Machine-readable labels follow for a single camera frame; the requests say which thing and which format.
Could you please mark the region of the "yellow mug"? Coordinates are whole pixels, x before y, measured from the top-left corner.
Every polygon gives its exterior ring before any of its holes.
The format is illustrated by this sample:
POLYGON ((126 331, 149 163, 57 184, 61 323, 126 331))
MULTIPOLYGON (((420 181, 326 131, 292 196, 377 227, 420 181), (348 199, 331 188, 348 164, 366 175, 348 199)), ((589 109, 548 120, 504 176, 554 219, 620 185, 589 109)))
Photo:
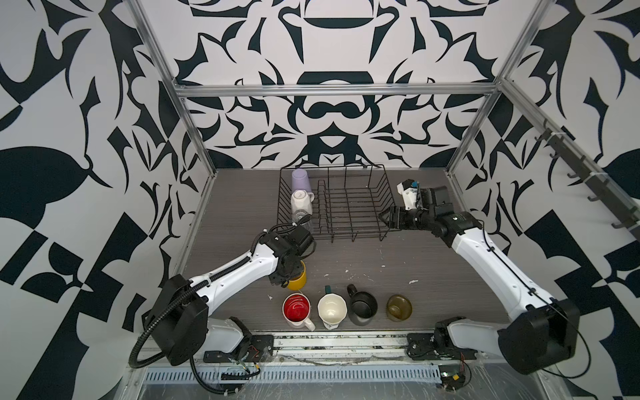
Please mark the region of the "yellow mug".
POLYGON ((300 275, 296 276, 295 279, 293 280, 289 280, 288 281, 288 285, 286 286, 287 289, 291 290, 291 291, 300 291, 304 288, 304 286, 307 283, 307 268, 306 265, 303 261, 301 261, 301 273, 300 275))

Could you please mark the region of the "black wire dish rack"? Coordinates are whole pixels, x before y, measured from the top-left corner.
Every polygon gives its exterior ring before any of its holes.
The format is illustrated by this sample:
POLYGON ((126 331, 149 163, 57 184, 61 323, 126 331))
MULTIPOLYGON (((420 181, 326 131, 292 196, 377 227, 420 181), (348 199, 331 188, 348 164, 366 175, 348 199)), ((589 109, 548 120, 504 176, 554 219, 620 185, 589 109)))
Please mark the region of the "black wire dish rack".
POLYGON ((384 166, 312 166, 304 171, 314 196, 308 227, 317 240, 384 240, 393 231, 379 218, 396 205, 384 166))

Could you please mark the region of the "white ceramic mug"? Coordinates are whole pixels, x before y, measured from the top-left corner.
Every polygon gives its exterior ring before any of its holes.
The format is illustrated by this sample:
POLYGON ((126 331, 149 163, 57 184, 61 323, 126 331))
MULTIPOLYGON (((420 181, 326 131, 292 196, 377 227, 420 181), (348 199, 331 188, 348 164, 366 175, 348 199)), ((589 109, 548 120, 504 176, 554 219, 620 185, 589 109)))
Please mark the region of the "white ceramic mug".
POLYGON ((293 216, 312 215, 315 195, 303 189, 293 191, 290 203, 293 216))

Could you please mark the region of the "lavender plastic cup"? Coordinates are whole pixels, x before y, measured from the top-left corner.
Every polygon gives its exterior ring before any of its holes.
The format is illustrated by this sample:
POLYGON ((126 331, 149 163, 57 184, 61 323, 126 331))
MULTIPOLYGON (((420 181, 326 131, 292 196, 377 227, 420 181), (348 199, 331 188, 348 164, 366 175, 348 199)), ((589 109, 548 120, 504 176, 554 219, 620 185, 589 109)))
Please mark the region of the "lavender plastic cup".
POLYGON ((312 185, 308 176, 308 171, 303 168, 295 168, 291 174, 292 191, 303 190, 306 193, 312 193, 312 185))

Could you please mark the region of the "clear glass cup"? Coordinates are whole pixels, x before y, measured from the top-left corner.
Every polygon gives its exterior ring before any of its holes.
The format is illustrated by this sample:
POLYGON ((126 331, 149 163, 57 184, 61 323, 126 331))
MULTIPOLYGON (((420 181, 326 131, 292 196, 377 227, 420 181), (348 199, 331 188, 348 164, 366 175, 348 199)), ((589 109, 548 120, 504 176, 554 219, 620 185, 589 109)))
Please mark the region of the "clear glass cup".
POLYGON ((312 214, 307 210, 299 209, 293 213, 292 222, 297 226, 301 226, 308 230, 310 233, 313 233, 313 219, 312 214))

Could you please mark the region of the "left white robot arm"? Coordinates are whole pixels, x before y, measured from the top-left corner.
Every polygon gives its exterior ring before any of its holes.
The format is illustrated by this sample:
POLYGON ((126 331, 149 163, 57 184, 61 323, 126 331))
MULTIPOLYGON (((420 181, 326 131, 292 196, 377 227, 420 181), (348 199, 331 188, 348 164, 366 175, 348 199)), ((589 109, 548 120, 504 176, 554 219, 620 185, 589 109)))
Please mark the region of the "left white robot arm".
POLYGON ((248 251, 219 268, 192 278, 173 276, 145 318, 128 366, 146 368, 163 358, 173 366, 188 363, 196 382, 207 392, 238 392, 239 385, 206 383, 197 370, 195 356, 205 343, 240 367, 252 346, 253 335, 238 318, 213 320, 213 312, 261 278, 288 287, 303 276, 303 261, 315 248, 313 235, 302 223, 281 223, 261 231, 248 251))

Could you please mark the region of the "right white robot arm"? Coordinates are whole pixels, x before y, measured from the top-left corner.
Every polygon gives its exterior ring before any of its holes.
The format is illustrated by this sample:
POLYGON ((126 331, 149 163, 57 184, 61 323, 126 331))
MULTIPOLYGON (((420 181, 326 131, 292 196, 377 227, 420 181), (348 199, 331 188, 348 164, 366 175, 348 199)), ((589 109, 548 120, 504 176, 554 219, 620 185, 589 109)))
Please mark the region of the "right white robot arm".
POLYGON ((536 284, 490 239, 483 222, 455 210, 445 187, 421 188, 411 179, 398 185, 403 205, 383 210, 388 228, 416 230, 440 238, 489 286, 507 312, 507 324, 449 318, 437 323, 428 352, 472 350, 500 356, 516 372, 529 375, 572 358, 580 333, 580 311, 536 284))

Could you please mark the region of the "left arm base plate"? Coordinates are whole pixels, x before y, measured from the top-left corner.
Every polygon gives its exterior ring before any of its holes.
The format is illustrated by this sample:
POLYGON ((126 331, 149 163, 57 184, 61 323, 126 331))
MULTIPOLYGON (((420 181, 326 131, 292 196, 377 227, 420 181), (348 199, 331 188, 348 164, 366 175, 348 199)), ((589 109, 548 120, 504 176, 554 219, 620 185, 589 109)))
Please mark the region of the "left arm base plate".
POLYGON ((231 353, 206 351, 203 361, 205 363, 259 363, 273 356, 273 348, 273 335, 253 335, 251 338, 244 338, 231 353))

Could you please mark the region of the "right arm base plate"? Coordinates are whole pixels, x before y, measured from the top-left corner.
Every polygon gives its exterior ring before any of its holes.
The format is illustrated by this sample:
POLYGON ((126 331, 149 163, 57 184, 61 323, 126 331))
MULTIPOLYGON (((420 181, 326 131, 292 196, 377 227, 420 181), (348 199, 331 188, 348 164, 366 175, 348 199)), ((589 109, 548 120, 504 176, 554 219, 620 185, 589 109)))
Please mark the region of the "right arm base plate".
POLYGON ((406 354, 411 360, 440 360, 451 358, 446 342, 439 333, 409 333, 406 354))

